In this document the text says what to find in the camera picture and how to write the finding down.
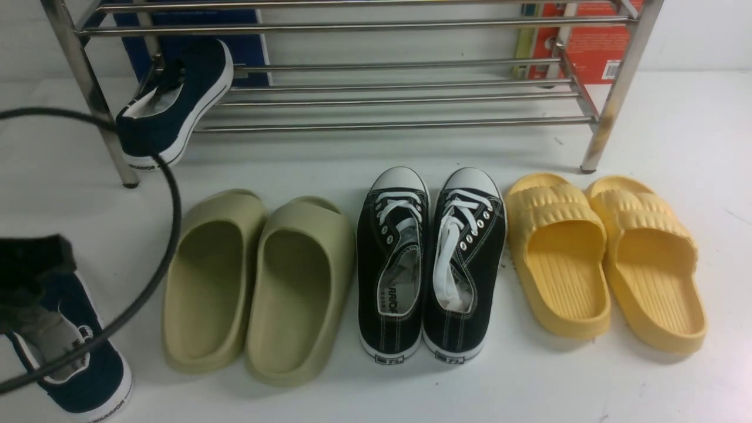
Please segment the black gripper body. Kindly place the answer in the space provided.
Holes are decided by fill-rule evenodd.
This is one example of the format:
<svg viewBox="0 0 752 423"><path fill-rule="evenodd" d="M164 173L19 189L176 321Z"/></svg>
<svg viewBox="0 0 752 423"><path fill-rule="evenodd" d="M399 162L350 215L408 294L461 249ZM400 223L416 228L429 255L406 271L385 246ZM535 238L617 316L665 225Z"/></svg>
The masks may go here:
<svg viewBox="0 0 752 423"><path fill-rule="evenodd" d="M64 236L2 238L2 334L32 334L58 324L59 316L41 305L48 292L43 282L76 268L72 244Z"/></svg>

